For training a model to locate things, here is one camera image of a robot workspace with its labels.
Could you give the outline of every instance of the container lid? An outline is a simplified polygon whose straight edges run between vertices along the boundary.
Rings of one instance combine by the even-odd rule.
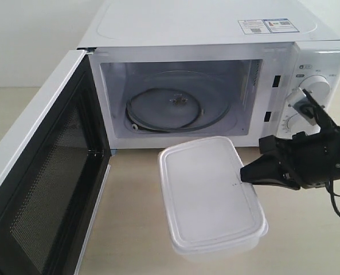
[[[161,186],[174,249],[179,254],[231,249],[267,231],[253,186],[227,137],[210,137],[164,150]]]

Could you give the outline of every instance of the white plastic lid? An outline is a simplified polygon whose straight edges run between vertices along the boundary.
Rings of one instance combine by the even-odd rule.
[[[254,188],[227,137],[210,137],[164,150],[161,186],[174,249],[179,254],[231,249],[267,231]]]

